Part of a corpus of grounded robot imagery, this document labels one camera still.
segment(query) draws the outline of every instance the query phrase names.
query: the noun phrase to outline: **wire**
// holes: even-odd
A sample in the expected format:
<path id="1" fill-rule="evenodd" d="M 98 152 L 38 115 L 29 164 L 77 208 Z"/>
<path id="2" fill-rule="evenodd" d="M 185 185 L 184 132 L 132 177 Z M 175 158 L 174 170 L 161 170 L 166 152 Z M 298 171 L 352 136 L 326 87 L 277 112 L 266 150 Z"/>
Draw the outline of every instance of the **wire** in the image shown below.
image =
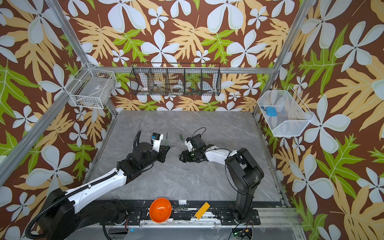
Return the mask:
<path id="1" fill-rule="evenodd" d="M 149 168 L 147 168 L 146 170 L 143 170 L 141 173 L 145 172 L 145 171 L 148 171 L 149 169 L 151 169 L 153 167 L 153 163 L 152 163 L 152 166 L 150 166 Z"/>
<path id="2" fill-rule="evenodd" d="M 129 220 L 129 217 L 127 218 L 127 220 L 126 220 L 126 222 L 125 222 L 125 225 L 124 225 L 124 229 L 125 229 L 126 231 L 128 231 L 128 230 L 127 230 L 128 220 Z"/>
<path id="3" fill-rule="evenodd" d="M 65 196 L 61 197 L 60 199 L 58 199 L 57 201 L 53 202 L 53 203 L 52 203 L 51 205 L 49 205 L 47 208 L 45 208 L 44 210 L 40 211 L 40 213 L 39 213 L 37 216 L 35 216 L 35 217 L 28 223 L 27 227 L 25 228 L 25 236 L 26 236 L 27 238 L 29 238 L 29 239 L 37 239 L 37 238 L 43 238 L 43 237 L 45 237 L 44 234 L 35 235 L 35 234 L 32 234 L 32 233 L 31 233 L 31 229 L 32 229 L 33 225 L 37 222 L 37 220 L 39 220 L 39 218 L 40 218 L 41 216 L 43 216 L 44 214 L 46 214 L 46 213 L 47 213 L 49 210 L 51 210 L 52 208 L 58 206 L 60 203 L 62 203 L 62 202 L 64 202 L 65 200 L 67 200 L 69 197 L 71 197 L 71 196 L 73 196 L 73 195 L 75 195 L 75 194 L 77 194 L 77 193 L 79 193 L 79 192 L 81 192 L 81 191 L 83 191 L 83 190 L 85 190 L 85 189 L 88 189 L 88 188 L 89 188 L 89 185 L 90 185 L 90 186 L 93 186 L 93 185 L 95 185 L 95 184 L 98 184 L 98 183 L 100 183 L 100 182 L 103 182 L 103 181 L 105 181 L 105 180 L 108 180 L 108 179 L 110 179 L 111 177 L 115 176 L 117 173 L 118 173 L 118 172 L 115 171 L 115 172 L 113 172 L 111 175 L 108 175 L 108 176 L 106 176 L 106 177 L 104 177 L 104 178 L 102 178 L 102 179 L 100 179 L 100 180 L 97 180 L 97 181 L 94 181 L 94 182 L 92 182 L 92 183 L 90 183 L 90 184 L 87 184 L 87 185 L 85 185 L 84 187 L 81 187 L 81 188 L 79 188 L 79 189 L 76 189 L 75 191 L 70 192 L 70 193 L 68 193 L 67 195 L 65 195 Z"/>
<path id="4" fill-rule="evenodd" d="M 229 236 L 228 236 L 228 240 L 229 240 L 229 238 L 231 237 L 231 235 L 233 235 L 233 229 L 231 229 L 231 233 L 229 234 Z"/>
<path id="5" fill-rule="evenodd" d="M 201 128 L 199 128 L 199 129 L 197 129 L 197 130 L 192 134 L 192 137 L 195 136 L 195 133 L 196 133 L 198 130 L 203 129 L 203 128 L 205 128 L 205 130 L 203 131 L 203 133 L 200 134 L 200 135 L 203 135 L 203 134 L 205 133 L 205 131 L 207 130 L 206 127 L 201 127 Z"/>
<path id="6" fill-rule="evenodd" d="M 113 239 L 111 239 L 111 238 L 108 236 L 107 230 L 105 229 L 105 222 L 103 222 L 103 232 L 104 232 L 104 236 L 105 236 L 108 240 L 113 240 Z"/>
<path id="7" fill-rule="evenodd" d="M 234 186 L 232 186 L 231 182 L 229 181 L 229 178 L 228 178 L 228 173 L 227 173 L 227 163 L 225 163 L 224 165 L 224 171 L 225 171 L 225 176 L 227 177 L 227 180 L 229 182 L 229 184 L 231 185 L 231 187 L 238 193 L 240 193 L 241 195 L 245 195 L 245 196 L 249 196 L 251 198 L 254 198 L 254 196 L 250 195 L 250 194 L 247 194 L 247 193 L 244 193 L 244 192 L 239 192 Z"/>

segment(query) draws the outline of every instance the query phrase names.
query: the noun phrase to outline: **bowl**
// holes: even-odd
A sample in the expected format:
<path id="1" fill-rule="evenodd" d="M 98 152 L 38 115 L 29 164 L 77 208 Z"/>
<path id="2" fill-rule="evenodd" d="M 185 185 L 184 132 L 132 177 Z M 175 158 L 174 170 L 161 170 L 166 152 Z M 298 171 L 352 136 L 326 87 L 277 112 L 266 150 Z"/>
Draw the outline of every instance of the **bowl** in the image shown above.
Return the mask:
<path id="1" fill-rule="evenodd" d="M 159 198 L 153 201 L 149 208 L 149 216 L 155 223 L 165 222 L 172 212 L 172 205 L 165 198 Z"/>

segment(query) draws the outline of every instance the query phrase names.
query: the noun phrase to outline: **brown wallpaper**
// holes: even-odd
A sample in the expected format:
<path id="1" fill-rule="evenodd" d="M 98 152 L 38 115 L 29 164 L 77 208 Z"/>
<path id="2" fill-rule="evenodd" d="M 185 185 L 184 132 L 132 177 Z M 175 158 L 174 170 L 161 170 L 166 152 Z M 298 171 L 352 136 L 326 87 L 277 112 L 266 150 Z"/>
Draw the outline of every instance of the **brown wallpaper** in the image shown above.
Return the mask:
<path id="1" fill-rule="evenodd" d="M 290 138 L 260 120 L 307 239 L 384 238 L 383 4 L 318 1 L 274 83 L 315 119 Z"/>
<path id="2" fill-rule="evenodd" d="M 195 58 L 201 61 L 203 56 L 204 61 L 221 63 L 221 66 L 245 63 L 245 67 L 268 67 L 278 56 L 300 5 L 297 0 L 134 0 L 118 3 L 115 0 L 60 1 L 81 43 L 92 44 L 92 47 L 85 47 L 94 58 L 94 64 L 150 63 L 157 53 L 145 46 L 148 44 L 144 47 L 142 44 L 148 42 L 158 48 L 154 37 L 160 30 L 165 39 L 159 38 L 157 43 L 162 48 L 168 46 L 163 53 L 170 57 L 167 59 L 163 55 L 162 60 L 155 58 L 157 61 L 193 63 Z M 229 20 L 226 8 L 233 12 Z M 129 16 L 124 9 L 129 9 Z M 219 12 L 223 9 L 225 13 L 221 16 Z M 231 63 L 245 52 L 244 40 L 249 60 L 245 57 L 243 61 L 238 59 Z M 239 45 L 232 45 L 228 51 L 227 47 L 236 42 Z"/>
<path id="3" fill-rule="evenodd" d="M 0 24 L 2 162 L 62 94 L 80 63 L 44 1 L 0 1 Z M 48 192 L 81 185 L 109 122 L 108 110 L 63 108 L 0 188 L 0 239 L 24 239 Z"/>

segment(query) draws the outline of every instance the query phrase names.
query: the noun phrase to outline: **blue object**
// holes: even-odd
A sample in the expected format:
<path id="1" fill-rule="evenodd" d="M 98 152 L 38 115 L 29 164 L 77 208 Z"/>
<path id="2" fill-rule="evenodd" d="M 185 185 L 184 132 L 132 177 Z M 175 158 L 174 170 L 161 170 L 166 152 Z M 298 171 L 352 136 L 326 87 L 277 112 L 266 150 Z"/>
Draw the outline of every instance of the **blue object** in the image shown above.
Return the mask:
<path id="1" fill-rule="evenodd" d="M 267 107 L 266 108 L 266 114 L 270 117 L 276 117 L 277 116 L 277 112 L 276 112 L 276 108 L 274 107 Z"/>

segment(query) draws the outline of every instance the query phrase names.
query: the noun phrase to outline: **black cable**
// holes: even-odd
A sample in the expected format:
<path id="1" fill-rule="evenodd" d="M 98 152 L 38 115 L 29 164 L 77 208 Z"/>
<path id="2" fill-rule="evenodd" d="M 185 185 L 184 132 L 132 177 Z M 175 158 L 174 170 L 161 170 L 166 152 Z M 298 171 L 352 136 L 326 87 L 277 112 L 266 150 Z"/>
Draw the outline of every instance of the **black cable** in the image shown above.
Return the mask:
<path id="1" fill-rule="evenodd" d="M 201 127 L 201 128 L 199 128 L 199 129 L 197 129 L 197 130 L 192 134 L 192 137 L 195 136 L 195 133 L 196 133 L 198 130 L 203 129 L 203 128 L 205 128 L 205 130 L 203 131 L 203 133 L 200 134 L 200 135 L 203 135 L 203 134 L 205 133 L 205 131 L 207 130 L 206 127 Z"/>
<path id="2" fill-rule="evenodd" d="M 132 149 L 134 149 L 135 146 L 137 146 L 138 142 L 140 141 L 140 134 L 141 134 L 141 130 L 139 130 L 139 131 L 136 133 L 136 136 L 135 136 L 135 138 L 133 139 Z"/>
<path id="3" fill-rule="evenodd" d="M 108 236 L 107 230 L 105 229 L 105 222 L 103 222 L 103 232 L 104 232 L 104 236 L 105 236 L 108 240 L 113 240 L 113 239 L 111 239 L 111 238 Z"/>
<path id="4" fill-rule="evenodd" d="M 145 171 L 148 171 L 149 169 L 151 169 L 153 167 L 153 163 L 152 163 L 152 166 L 147 168 L 146 170 L 143 170 L 141 173 L 145 172 Z"/>
<path id="5" fill-rule="evenodd" d="M 37 216 L 35 216 L 27 225 L 27 227 L 25 228 L 25 236 L 29 239 L 38 239 L 38 238 L 43 238 L 45 237 L 44 234 L 39 234 L 39 235 L 34 235 L 31 233 L 31 229 L 33 227 L 33 225 L 37 222 L 37 220 L 39 220 L 39 218 L 46 214 L 49 210 L 51 210 L 52 208 L 56 207 L 57 205 L 61 204 L 62 202 L 64 202 L 65 200 L 67 200 L 69 197 L 72 197 L 73 195 L 85 190 L 85 189 L 88 189 L 89 188 L 89 185 L 90 186 L 93 186 L 93 185 L 96 185 L 100 182 L 104 182 L 105 180 L 107 179 L 110 179 L 111 177 L 115 176 L 117 174 L 117 171 L 113 172 L 111 175 L 109 176 L 106 176 L 102 179 L 99 179 L 97 181 L 94 181 L 90 184 L 87 184 L 86 186 L 84 187 L 81 187 L 79 189 L 76 189 L 75 191 L 73 192 L 70 192 L 68 193 L 67 195 L 61 197 L 60 199 L 58 199 L 57 201 L 55 201 L 54 203 L 52 203 L 51 205 L 49 205 L 47 208 L 45 208 L 44 210 L 42 210 Z"/>
<path id="6" fill-rule="evenodd" d="M 233 235 L 233 230 L 231 229 L 231 233 L 229 234 L 229 236 L 228 236 L 228 240 L 229 240 L 229 238 L 231 237 L 231 235 Z"/>

